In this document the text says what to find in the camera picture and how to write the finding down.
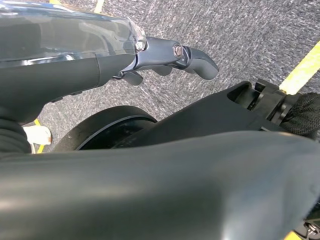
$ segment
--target transparent windshield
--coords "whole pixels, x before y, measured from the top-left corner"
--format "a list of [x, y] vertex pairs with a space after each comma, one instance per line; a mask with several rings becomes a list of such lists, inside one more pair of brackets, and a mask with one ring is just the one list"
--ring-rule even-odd
[[0, 1], [0, 68], [120, 54], [146, 47], [129, 19], [69, 5]]

